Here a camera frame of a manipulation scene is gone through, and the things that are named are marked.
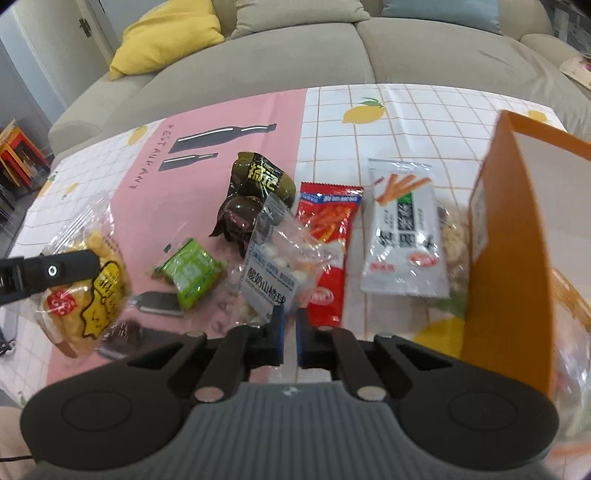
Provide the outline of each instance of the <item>screw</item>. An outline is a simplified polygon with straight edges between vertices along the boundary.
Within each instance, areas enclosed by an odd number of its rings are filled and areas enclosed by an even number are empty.
[[[218,387],[202,387],[195,392],[195,398],[205,403],[217,402],[223,395],[223,390]]]
[[[386,398],[387,392],[382,387],[367,385],[357,390],[357,396],[365,401],[382,401]]]

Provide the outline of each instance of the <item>lemon print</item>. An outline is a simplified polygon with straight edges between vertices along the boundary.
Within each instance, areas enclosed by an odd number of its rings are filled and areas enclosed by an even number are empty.
[[[460,358],[464,343],[464,320],[451,317],[433,322],[419,333],[413,342],[453,358]]]
[[[43,184],[43,187],[41,187],[39,189],[39,193],[37,193],[37,198],[41,198],[41,196],[47,191],[47,189],[49,187],[51,187],[51,184],[53,183],[53,181],[56,179],[56,174],[52,174],[49,176],[49,178],[46,180],[46,182]]]
[[[527,112],[527,116],[542,123],[546,123],[548,121],[546,114],[537,110],[529,110]]]
[[[136,128],[131,134],[129,141],[127,142],[128,145],[135,145],[139,141],[139,139],[146,134],[147,131],[148,127],[146,127],[145,125]]]
[[[363,97],[365,102],[354,106],[343,115],[344,124],[370,124],[382,118],[386,111],[384,106],[375,98]]]
[[[72,185],[70,185],[68,188],[66,188],[66,191],[64,192],[64,195],[61,197],[61,199],[63,200],[64,198],[66,198],[70,193],[72,193],[74,190],[76,190],[76,188],[78,187],[79,183],[73,183]]]

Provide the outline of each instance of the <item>white snack bag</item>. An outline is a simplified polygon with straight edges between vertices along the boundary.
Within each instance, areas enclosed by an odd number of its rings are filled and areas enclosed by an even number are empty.
[[[361,290],[449,297],[431,167],[370,158],[369,172],[374,213]]]
[[[273,307],[287,316],[308,301],[332,252],[270,193],[256,217],[240,282],[242,296],[266,322]]]

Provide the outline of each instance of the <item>cardboard box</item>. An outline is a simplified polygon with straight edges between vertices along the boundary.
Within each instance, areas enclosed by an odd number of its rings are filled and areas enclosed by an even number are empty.
[[[503,112],[470,200],[462,359],[552,397],[553,269],[591,299],[591,145]]]

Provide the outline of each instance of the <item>cable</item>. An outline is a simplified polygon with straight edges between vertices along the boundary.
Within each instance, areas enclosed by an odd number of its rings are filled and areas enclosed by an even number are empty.
[[[6,458],[0,458],[0,463],[5,463],[5,462],[18,462],[20,460],[32,460],[33,457],[31,455],[23,455],[20,457],[6,457]]]

